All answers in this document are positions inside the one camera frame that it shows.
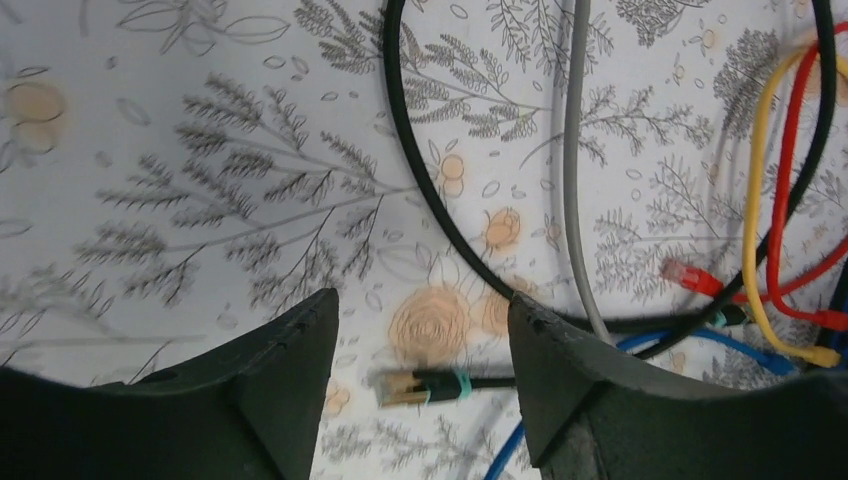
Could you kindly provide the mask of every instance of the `black cable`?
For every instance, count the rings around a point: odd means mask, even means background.
[[[515,377],[474,378],[470,379],[472,390],[492,388],[515,388]]]
[[[833,13],[830,10],[830,0],[815,0],[813,2],[813,13],[816,17],[816,32],[819,37],[819,55],[821,57],[821,97],[819,98],[819,114],[816,120],[816,129],[810,144],[810,150],[798,180],[789,193],[789,211],[787,219],[792,217],[795,209],[801,203],[804,193],[809,188],[815,177],[819,162],[821,161],[830,127],[833,124],[833,113],[836,106],[836,38],[833,26]],[[757,265],[762,263],[768,253],[768,242],[771,230],[763,236],[757,247]],[[672,328],[668,336],[657,344],[637,353],[639,358],[651,358],[680,343],[698,328],[703,326],[703,321],[709,319],[718,311],[722,305],[731,302],[733,296],[742,288],[742,272],[736,274],[733,280],[719,293],[713,301],[703,310],[703,318],[680,322]]]
[[[383,63],[385,68],[386,90],[398,139],[403,147],[407,163],[412,170],[412,175],[415,178],[418,187],[421,189],[424,201],[432,211],[433,216],[436,218],[436,222],[438,222],[439,226],[442,228],[442,231],[451,242],[451,245],[453,245],[457,253],[463,260],[465,260],[466,263],[468,263],[471,269],[483,279],[483,281],[485,281],[499,294],[511,299],[515,294],[515,290],[501,280],[497,274],[495,274],[483,262],[483,260],[471,248],[471,245],[469,245],[462,236],[459,228],[457,228],[442,203],[432,180],[430,179],[430,174],[427,172],[424,159],[418,149],[418,142],[412,129],[412,123],[409,118],[409,111],[406,106],[406,98],[403,91],[403,72],[400,56],[400,30],[405,4],[406,0],[388,0],[385,12],[385,24],[383,28]],[[810,153],[807,156],[804,166],[801,168],[801,172],[795,186],[789,194],[788,215],[790,217],[798,207],[801,197],[809,187],[815,174],[815,170],[818,167],[818,163],[824,149],[824,144],[827,139],[828,132],[830,131],[830,125],[833,120],[833,106],[836,99],[836,47],[833,38],[833,19],[830,13],[830,6],[826,1],[815,1],[813,7],[816,13],[816,27],[819,32],[819,38],[824,39],[824,42],[820,47],[822,69],[821,107],[819,109],[818,124],[816,125],[815,134],[813,135],[813,144],[810,146]],[[768,234],[763,237],[762,242],[760,242],[760,245],[757,248],[758,265],[762,263],[763,259],[766,257],[767,246]],[[733,296],[739,292],[741,287],[742,274],[740,272],[713,299],[713,301],[710,302],[709,305],[700,311],[678,315],[659,315],[642,318],[607,320],[607,327],[610,332],[614,333],[636,333],[670,329],[670,334],[663,340],[636,354],[639,358],[650,358],[673,347],[689,336],[693,331],[712,320],[717,313],[722,312],[723,307],[730,304]],[[591,325],[587,319],[573,317],[567,313],[560,312],[558,312],[558,315],[565,321],[580,329],[591,331]]]

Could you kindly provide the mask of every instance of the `white patterned fabric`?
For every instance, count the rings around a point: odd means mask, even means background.
[[[573,6],[452,2],[407,0],[404,15],[406,100],[433,181],[508,283],[582,315],[564,268],[558,178]],[[848,18],[848,2],[833,3],[837,21]],[[376,0],[0,0],[0,360],[81,386],[131,382],[338,287],[314,480],[482,478],[518,421],[514,392],[378,410],[369,383],[399,365],[498,374],[510,361],[506,302],[449,247],[398,145],[379,9]],[[592,9],[579,184],[598,302],[609,316],[703,305],[659,268],[675,257],[725,281],[738,270],[753,104],[778,56],[815,37],[812,8],[598,0]],[[845,37],[837,48],[848,53]],[[815,71],[799,163],[818,81]],[[772,139],[790,86],[775,100]],[[848,225],[845,106],[840,78],[830,143],[787,230],[785,279]],[[826,304],[836,273],[788,301]],[[787,341],[815,336],[772,318]],[[767,345],[755,327],[732,334]],[[778,381],[706,340],[654,363],[742,389]],[[503,478],[539,478],[526,450]]]

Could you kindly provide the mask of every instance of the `red cable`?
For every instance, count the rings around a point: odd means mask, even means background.
[[[848,31],[848,22],[836,25],[836,34],[846,31]],[[848,330],[848,315],[831,310],[822,310],[815,313],[801,312],[786,305],[782,297],[813,282],[833,268],[842,257],[848,254],[848,237],[843,239],[821,263],[803,273],[798,278],[786,285],[780,285],[778,279],[780,273],[780,253],[783,247],[783,232],[786,227],[786,217],[789,209],[792,161],[795,143],[798,137],[801,107],[804,100],[804,90],[817,55],[818,43],[816,42],[809,48],[801,60],[792,87],[792,95],[789,101],[788,114],[781,142],[780,165],[777,175],[774,210],[772,211],[771,234],[769,236],[768,263],[766,265],[768,293],[760,294],[760,298],[764,302],[772,301],[779,311],[789,316],[808,320],[834,330],[845,331]],[[718,279],[708,272],[675,261],[670,261],[663,267],[662,276],[683,285],[689,290],[710,296],[715,296],[724,287]],[[736,303],[747,303],[748,296],[740,293],[733,297],[733,301]]]
[[[835,33],[848,31],[848,22],[840,23],[836,26]],[[815,313],[802,312],[796,310],[783,301],[783,295],[788,293],[780,286],[780,254],[783,249],[783,233],[786,228],[786,218],[789,210],[789,189],[790,177],[792,175],[792,161],[795,152],[795,142],[798,137],[798,124],[801,117],[801,108],[804,102],[804,90],[807,86],[810,73],[815,64],[818,55],[818,42],[813,44],[798,67],[798,73],[795,76],[795,83],[792,86],[792,95],[789,99],[789,109],[786,117],[786,123],[783,129],[783,139],[781,142],[780,165],[777,171],[777,184],[775,188],[774,207],[772,210],[772,225],[771,234],[769,235],[769,250],[768,262],[766,265],[766,281],[768,285],[769,297],[778,311],[794,318],[809,320],[818,323],[828,328],[837,328],[845,330],[848,328],[848,315],[842,312],[830,310],[820,310]],[[848,237],[833,250],[819,265],[814,269],[802,275],[805,280],[810,281],[818,278],[826,271],[833,268],[836,263],[848,253]],[[833,322],[841,322],[845,325],[831,325]]]

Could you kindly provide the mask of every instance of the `flower drawing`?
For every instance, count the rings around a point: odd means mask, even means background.
[[[458,155],[447,155],[439,165],[439,175],[445,196],[458,198],[465,189],[462,176],[465,173],[465,162]]]
[[[20,155],[47,154],[58,142],[67,105],[58,88],[36,78],[47,70],[25,68],[9,79],[3,91],[2,108],[11,121],[10,145]]]
[[[456,288],[419,288],[397,309],[389,326],[395,355],[404,363],[422,366],[450,362],[465,347],[470,310]]]
[[[324,414],[336,417],[350,403],[350,390],[342,387],[335,380],[327,383],[327,395],[324,397]]]
[[[486,213],[486,228],[483,231],[483,241],[486,252],[501,253],[518,243],[521,233],[521,216],[512,207],[502,208],[494,215]]]
[[[509,284],[517,292],[536,298],[542,296],[542,289],[538,284],[519,275],[513,275]],[[475,304],[473,311],[479,314],[480,327],[484,332],[496,337],[505,337],[509,335],[509,328],[507,324],[509,299],[504,298],[503,295],[495,292],[494,290],[490,290],[480,302]]]

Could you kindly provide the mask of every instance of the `ethernet cable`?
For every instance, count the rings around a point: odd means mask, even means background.
[[[825,44],[822,42],[822,56],[825,54]],[[833,43],[833,35],[830,36],[830,43]],[[754,118],[754,128],[751,135],[751,167],[748,173],[748,204],[745,214],[745,226],[743,230],[743,254],[742,254],[742,276],[744,286],[748,292],[748,302],[751,309],[751,317],[762,330],[766,340],[779,352],[787,355],[800,357],[809,363],[823,367],[832,367],[839,363],[840,355],[826,347],[813,346],[807,348],[795,347],[783,342],[778,338],[777,334],[769,322],[766,315],[763,302],[760,300],[759,288],[757,285],[757,255],[755,244],[757,241],[757,220],[760,212],[760,191],[762,188],[762,180],[764,173],[764,163],[766,156],[766,138],[768,137],[768,118],[771,110],[771,101],[777,92],[777,87],[780,81],[787,74],[790,68],[801,59],[803,52],[797,52],[791,55],[778,65],[772,74],[771,78],[766,82],[763,91],[760,94],[760,99],[757,104],[757,110]],[[845,74],[848,74],[848,64],[840,62],[840,71],[845,68]],[[829,72],[822,72],[822,78]],[[836,72],[832,72],[835,82]]]
[[[571,269],[574,272],[574,285],[586,310],[586,316],[592,324],[595,335],[603,342],[613,345],[615,342],[604,324],[604,318],[592,294],[589,272],[583,255],[583,240],[580,235],[580,214],[577,209],[580,195],[577,185],[577,149],[580,138],[580,104],[583,97],[583,69],[586,62],[586,48],[589,34],[589,0],[574,2],[574,26],[571,30],[571,61],[568,65],[568,92],[565,98],[565,128],[562,137],[562,177],[565,226],[565,242]]]
[[[398,133],[398,139],[403,148],[407,163],[412,170],[416,183],[421,189],[421,194],[424,197],[427,206],[433,213],[436,222],[439,224],[456,252],[494,291],[503,295],[507,299],[511,299],[515,294],[515,290],[507,285],[485,264],[485,262],[483,262],[480,256],[463,237],[462,232],[460,232],[456,223],[451,218],[450,213],[442,203],[442,199],[439,197],[439,194],[430,179],[424,159],[421,156],[421,151],[418,148],[418,142],[415,138],[415,133],[412,129],[412,124],[409,118],[409,111],[406,106],[406,99],[404,98],[403,69],[401,67],[400,32],[403,8],[405,4],[405,0],[389,0],[387,2],[383,30],[383,62],[385,67],[386,90],[388,93],[392,119]],[[830,21],[830,31],[832,32],[832,16],[830,15],[830,9],[827,2],[816,1],[814,2],[813,7],[816,13],[817,26],[821,27],[821,25],[825,25],[827,21]],[[823,9],[826,10],[826,16],[822,15]],[[827,56],[822,55],[822,66],[827,66],[828,62],[830,62],[830,60]],[[834,101],[835,91],[823,89],[821,96],[822,104],[833,103]],[[820,109],[818,123],[816,125],[816,135],[819,135],[819,131],[823,131],[824,135],[827,135],[827,132],[830,129],[830,120],[825,118],[826,116],[825,109]],[[811,147],[810,154],[807,156],[807,160],[801,168],[801,173],[798,175],[798,180],[790,194],[790,213],[794,212],[798,207],[801,201],[801,196],[810,186],[820,158],[821,152],[818,151],[816,154],[814,148]],[[761,248],[757,250],[758,263],[766,256],[767,238],[768,235],[764,237]],[[686,338],[689,333],[697,330],[706,322],[711,321],[716,317],[716,315],[724,313],[725,309],[728,308],[733,295],[736,294],[741,287],[742,277],[741,274],[738,274],[733,281],[731,281],[727,287],[720,292],[720,294],[716,295],[708,306],[698,311],[651,317],[636,316],[635,318],[607,319],[606,326],[609,331],[615,333],[636,333],[671,329],[671,334],[663,340],[636,354],[639,358],[651,358],[652,356],[676,345]],[[588,331],[592,328],[591,323],[585,318],[575,317],[562,312],[558,312],[558,315],[563,320],[582,330]]]

